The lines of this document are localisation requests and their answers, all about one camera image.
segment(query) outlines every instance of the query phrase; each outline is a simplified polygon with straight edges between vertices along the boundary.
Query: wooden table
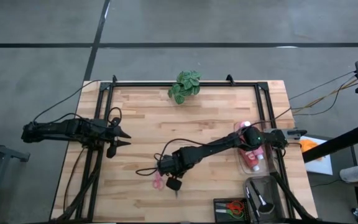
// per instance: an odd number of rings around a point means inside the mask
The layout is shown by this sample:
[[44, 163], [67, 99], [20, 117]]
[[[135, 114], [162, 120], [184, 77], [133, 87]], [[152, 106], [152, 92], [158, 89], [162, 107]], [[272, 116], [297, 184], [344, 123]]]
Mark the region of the wooden table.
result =
[[[274, 113], [278, 115], [290, 106], [284, 82], [266, 82]], [[77, 109], [80, 116], [93, 118], [98, 88], [96, 82], [81, 92]], [[178, 198], [167, 187], [155, 190], [152, 187], [154, 175], [142, 177], [135, 174], [135, 170], [154, 167], [154, 153], [161, 152], [171, 139], [210, 142], [233, 132], [234, 123], [238, 121], [258, 121], [253, 88], [202, 87], [199, 95], [187, 98], [183, 105], [176, 105], [168, 98], [165, 87], [115, 87], [112, 106], [122, 109], [120, 125], [132, 136], [129, 140], [132, 144], [119, 147], [112, 159], [103, 157], [94, 222], [214, 222], [212, 199], [244, 196], [242, 184], [252, 174], [241, 171], [234, 149], [207, 157], [189, 170], [182, 180]], [[117, 111], [114, 110], [110, 119], [113, 116], [117, 116]], [[277, 120], [277, 126], [294, 127], [290, 111]], [[174, 142], [165, 153], [188, 145], [188, 142]], [[62, 214], [64, 191], [80, 151], [79, 143], [69, 143], [51, 218]], [[80, 189], [85, 155], [83, 153], [73, 176], [67, 204]], [[287, 147], [284, 160], [291, 191], [306, 210], [317, 217], [299, 147], [295, 144]]]

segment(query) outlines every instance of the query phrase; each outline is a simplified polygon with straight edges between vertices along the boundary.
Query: artificial plant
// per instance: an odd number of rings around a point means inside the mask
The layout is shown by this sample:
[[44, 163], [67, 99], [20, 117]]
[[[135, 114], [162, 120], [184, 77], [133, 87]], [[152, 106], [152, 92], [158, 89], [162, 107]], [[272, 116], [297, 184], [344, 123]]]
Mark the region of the artificial plant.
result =
[[196, 71], [184, 71], [179, 73], [177, 82], [168, 90], [168, 96], [174, 97], [177, 104], [185, 101], [185, 96], [197, 95], [200, 92], [201, 74]]

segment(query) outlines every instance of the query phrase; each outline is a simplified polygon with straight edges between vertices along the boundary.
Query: cable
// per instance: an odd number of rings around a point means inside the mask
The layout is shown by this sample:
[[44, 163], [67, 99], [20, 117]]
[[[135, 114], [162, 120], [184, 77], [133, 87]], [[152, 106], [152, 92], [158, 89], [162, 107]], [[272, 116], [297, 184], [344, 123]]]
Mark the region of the cable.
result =
[[74, 96], [76, 93], [78, 93], [80, 90], [82, 90], [84, 87], [90, 85], [91, 83], [94, 83], [94, 82], [98, 82], [100, 80], [93, 80], [92, 82], [89, 82], [87, 83], [86, 85], [82, 86], [81, 88], [79, 88], [77, 91], [75, 91], [73, 94], [71, 94], [70, 96], [68, 96], [67, 98], [65, 98], [64, 100], [61, 100], [57, 103], [55, 103], [54, 105], [52, 105], [51, 107], [49, 107], [48, 109], [44, 110], [43, 112], [41, 112], [40, 114], [38, 114], [32, 121], [32, 124], [35, 125], [35, 120], [37, 118], [39, 118], [39, 116], [43, 115], [44, 113], [46, 113], [47, 111], [49, 111], [50, 109], [54, 108], [55, 106], [59, 105], [60, 103], [63, 103], [64, 101], [70, 99], [72, 96]]
[[334, 180], [334, 181], [331, 181], [331, 182], [328, 182], [328, 183], [325, 183], [325, 184], [316, 184], [316, 185], [313, 185], [313, 186], [310, 186], [310, 187], [318, 187], [318, 186], [330, 185], [330, 184], [333, 184], [333, 183], [338, 182], [338, 181], [344, 182], [345, 184], [357, 184], [358, 183], [358, 182], [350, 183], [350, 182], [346, 182], [344, 180], [338, 179], [338, 180]]
[[65, 191], [65, 196], [63, 198], [63, 213], [65, 212], [66, 210], [66, 198], [67, 198], [67, 192], [68, 192], [68, 187], [70, 186], [70, 182], [71, 182], [71, 179], [73, 178], [73, 175], [74, 175], [74, 171], [75, 171], [75, 168], [77, 167], [77, 164], [78, 164], [78, 161], [80, 160], [80, 157], [83, 153], [83, 151], [85, 150], [86, 148], [83, 147], [81, 152], [80, 152], [80, 155], [78, 155], [77, 157], [77, 160], [75, 161], [74, 163], [74, 166], [73, 166], [73, 169], [71, 170], [71, 174], [70, 174], [70, 178], [68, 179], [68, 182], [67, 182], [67, 187], [66, 187], [66, 191]]
[[[110, 114], [111, 114], [111, 112], [112, 112], [114, 109], [118, 110], [118, 112], [119, 112], [119, 121], [117, 122], [117, 124], [113, 124], [113, 123], [112, 123], [112, 120], [111, 120], [111, 121], [109, 120]], [[121, 111], [121, 109], [118, 108], [118, 107], [116, 107], [116, 106], [113, 107], [113, 108], [111, 108], [111, 109], [109, 110], [108, 115], [107, 115], [107, 120], [108, 120], [109, 123], [110, 123], [111, 125], [113, 125], [114, 127], [118, 126], [119, 123], [121, 123], [121, 120], [122, 120], [122, 111]]]
[[[342, 90], [342, 87], [343, 87], [348, 81], [346, 81], [345, 83], [343, 83], [343, 84], [339, 87], [338, 90], [333, 91], [333, 93], [336, 92], [335, 100], [334, 100], [334, 102], [332, 103], [332, 105], [331, 105], [329, 108], [327, 108], [326, 110], [320, 111], [320, 112], [318, 112], [318, 113], [311, 113], [311, 114], [294, 114], [294, 116], [306, 116], [306, 115], [313, 116], [313, 115], [322, 114], [322, 113], [325, 113], [325, 112], [329, 111], [332, 107], [334, 107], [334, 105], [335, 105], [335, 103], [336, 103], [336, 100], [337, 100], [337, 98], [338, 98], [339, 92]], [[349, 87], [354, 86], [354, 85], [357, 85], [357, 83], [356, 83], [356, 84], [353, 84], [353, 85], [347, 84], [347, 86], [346, 86], [345, 88], [349, 88]], [[315, 102], [318, 103], [318, 102], [320, 102], [322, 99], [324, 99], [324, 98], [327, 97], [327, 96], [324, 96], [324, 97], [322, 97], [322, 98], [320, 98], [320, 99], [317, 99]]]
[[[214, 146], [214, 145], [220, 145], [222, 143], [219, 143], [219, 144], [204, 144], [204, 143], [200, 143], [200, 142], [196, 142], [196, 141], [192, 141], [192, 140], [189, 140], [189, 139], [182, 139], [182, 138], [178, 138], [178, 139], [172, 139], [171, 141], [167, 142], [164, 146], [164, 148], [162, 149], [162, 152], [161, 154], [154, 154], [154, 159], [156, 159], [156, 155], [159, 155], [160, 158], [157, 160], [158, 164], [161, 163], [161, 160], [162, 160], [162, 157], [164, 155], [164, 152], [165, 150], [167, 149], [168, 145], [174, 141], [187, 141], [187, 142], [191, 142], [191, 143], [194, 143], [194, 144], [198, 144], [198, 145], [202, 145], [202, 146]], [[147, 170], [152, 170], [152, 172], [148, 173], [148, 174], [141, 174], [140, 172], [143, 172], [143, 171], [147, 171]], [[152, 174], [154, 174], [156, 171], [158, 170], [158, 167], [151, 167], [151, 168], [145, 168], [145, 169], [138, 169], [137, 171], [135, 171], [135, 173], [137, 175], [141, 175], [141, 176], [150, 176]]]
[[299, 145], [300, 147], [302, 147], [302, 144], [298, 143], [298, 142], [289, 142], [288, 144], [297, 144]]
[[303, 110], [303, 109], [305, 109], [305, 108], [311, 108], [312, 106], [316, 105], [317, 103], [319, 103], [320, 101], [322, 101], [322, 100], [325, 99], [326, 97], [328, 97], [328, 96], [330, 96], [330, 95], [332, 95], [332, 94], [335, 94], [335, 93], [337, 93], [337, 92], [340, 91], [340, 90], [344, 90], [344, 89], [346, 89], [346, 88], [349, 88], [349, 87], [353, 86], [353, 85], [350, 86], [350, 84], [352, 84], [352, 83], [354, 83], [354, 82], [356, 82], [356, 81], [357, 81], [357, 79], [354, 79], [354, 80], [351, 81], [350, 83], [346, 84], [344, 87], [340, 87], [338, 90], [334, 90], [334, 91], [332, 91], [330, 94], [327, 94], [327, 95], [325, 95], [325, 96], [323, 96], [323, 97], [320, 97], [320, 98], [318, 98], [318, 99], [316, 99], [316, 100], [313, 100], [312, 102], [309, 102], [306, 106], [303, 106], [303, 107], [301, 107], [301, 108], [297, 108], [298, 110], [295, 111], [295, 112], [293, 112], [293, 113], [298, 113], [298, 112], [300, 112], [301, 110]]
[[331, 82], [333, 82], [333, 81], [335, 81], [335, 80], [337, 80], [337, 79], [339, 79], [339, 78], [345, 77], [346, 75], [349, 75], [349, 74], [352, 74], [352, 73], [355, 73], [355, 72], [356, 72], [356, 71], [348, 72], [348, 73], [346, 73], [346, 74], [344, 74], [344, 75], [340, 75], [340, 76], [338, 76], [338, 77], [336, 77], [336, 78], [334, 78], [334, 79], [332, 79], [332, 80], [330, 80], [330, 81], [328, 81], [328, 82], [326, 82], [326, 83], [323, 83], [323, 84], [321, 84], [321, 85], [318, 85], [318, 86], [316, 86], [316, 87], [311, 88], [311, 89], [308, 90], [308, 91], [305, 91], [305, 92], [300, 93], [300, 94], [298, 94], [298, 95], [296, 95], [296, 96], [293, 96], [293, 97], [291, 97], [289, 100], [295, 99], [296, 97], [299, 97], [299, 96], [301, 96], [301, 95], [304, 95], [305, 93], [309, 93], [309, 92], [311, 92], [311, 91], [313, 91], [313, 90], [315, 90], [315, 89], [317, 89], [317, 88], [319, 88], [319, 87], [322, 87], [323, 85], [327, 85], [328, 83], [331, 83]]
[[77, 117], [79, 117], [82, 121], [84, 121], [84, 122], [86, 122], [86, 123], [88, 123], [88, 124], [90, 124], [90, 125], [93, 125], [93, 126], [96, 126], [96, 127], [99, 127], [99, 128], [112, 129], [112, 128], [115, 128], [116, 126], [118, 126], [118, 124], [121, 122], [121, 119], [122, 119], [122, 111], [121, 111], [121, 109], [118, 108], [118, 107], [113, 107], [113, 108], [111, 108], [110, 111], [109, 111], [109, 113], [108, 113], [108, 116], [110, 116], [111, 111], [114, 110], [114, 109], [117, 109], [117, 110], [119, 111], [120, 119], [119, 119], [118, 123], [117, 123], [115, 126], [111, 126], [111, 127], [105, 127], [105, 126], [100, 126], [100, 125], [98, 125], [98, 124], [94, 124], [94, 123], [88, 121], [86, 118], [84, 118], [84, 117], [82, 117], [82, 116], [80, 116], [80, 115], [78, 115], [78, 114], [76, 114], [76, 113], [67, 113], [67, 114], [61, 116], [60, 118], [58, 118], [58, 119], [56, 119], [56, 120], [53, 120], [53, 121], [51, 121], [51, 122], [47, 122], [47, 123], [44, 123], [44, 124], [41, 124], [41, 125], [35, 125], [35, 127], [36, 127], [36, 128], [41, 128], [41, 127], [44, 127], [44, 126], [46, 126], [46, 125], [48, 125], [48, 124], [52, 124], [52, 123], [54, 123], [54, 122], [60, 121], [61, 119], [65, 118], [65, 117], [67, 117], [67, 116], [69, 116], [69, 115], [74, 115], [74, 117], [77, 116]]
[[331, 181], [331, 182], [328, 182], [328, 183], [325, 183], [325, 184], [316, 184], [316, 185], [313, 185], [313, 186], [310, 186], [310, 187], [318, 187], [318, 186], [330, 185], [330, 184], [333, 184], [333, 183], [338, 182], [338, 181], [343, 181], [343, 180], [334, 180], [334, 181]]

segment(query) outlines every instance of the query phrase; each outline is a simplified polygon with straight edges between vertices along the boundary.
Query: leaf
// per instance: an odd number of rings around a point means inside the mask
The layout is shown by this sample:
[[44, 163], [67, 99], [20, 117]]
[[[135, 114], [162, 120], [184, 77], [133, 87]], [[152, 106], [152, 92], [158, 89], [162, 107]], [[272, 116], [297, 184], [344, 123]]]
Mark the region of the leaf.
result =
[[182, 96], [190, 96], [192, 91], [192, 89], [188, 89], [188, 90], [185, 90], [184, 88], [182, 88], [180, 91], [179, 91], [179, 94], [181, 94]]
[[175, 95], [175, 101], [177, 104], [182, 104], [185, 101], [185, 97], [180, 94], [177, 94]]
[[193, 84], [191, 84], [190, 80], [186, 80], [186, 81], [183, 83], [183, 87], [185, 88], [185, 90], [190, 89], [192, 86], [193, 86]]
[[193, 88], [191, 89], [191, 93], [193, 95], [197, 95], [200, 92], [200, 86], [193, 86]]
[[189, 79], [189, 81], [190, 81], [190, 83], [191, 83], [191, 85], [193, 85], [193, 86], [199, 86], [200, 85], [200, 82], [198, 81], [198, 80], [196, 80], [196, 79]]
[[183, 80], [183, 72], [179, 73], [177, 77], [177, 82], [180, 83]]
[[191, 72], [190, 72], [190, 71], [184, 71], [184, 72], [183, 72], [183, 80], [182, 80], [182, 83], [183, 83], [183, 81], [188, 80], [190, 77], [191, 77]]
[[192, 71], [191, 73], [191, 77], [194, 78], [194, 79], [200, 79], [201, 78], [201, 74], [196, 72], [196, 71]]
[[173, 84], [172, 86], [172, 94], [177, 94], [180, 91], [180, 85], [179, 84]]

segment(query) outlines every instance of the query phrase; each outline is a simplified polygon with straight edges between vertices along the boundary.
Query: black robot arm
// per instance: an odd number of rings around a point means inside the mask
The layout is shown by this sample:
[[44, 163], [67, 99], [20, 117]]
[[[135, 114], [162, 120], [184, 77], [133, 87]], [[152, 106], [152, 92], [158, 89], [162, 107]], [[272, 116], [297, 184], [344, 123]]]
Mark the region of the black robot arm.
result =
[[22, 140], [27, 143], [43, 140], [76, 141], [88, 148], [101, 147], [101, 141], [110, 143], [107, 157], [112, 158], [117, 147], [129, 145], [116, 137], [131, 138], [122, 131], [118, 124], [119, 118], [114, 118], [111, 124], [103, 119], [73, 118], [56, 123], [30, 122], [23, 127]]
[[170, 174], [171, 178], [167, 181], [167, 186], [173, 190], [179, 190], [181, 182], [177, 178], [182, 178], [187, 170], [193, 168], [203, 158], [232, 147], [252, 151], [264, 143], [270, 143], [273, 147], [281, 147], [287, 145], [287, 140], [281, 130], [261, 133], [255, 127], [245, 127], [202, 146], [185, 146], [173, 152], [171, 156], [164, 155], [157, 162], [158, 172], [161, 175]]

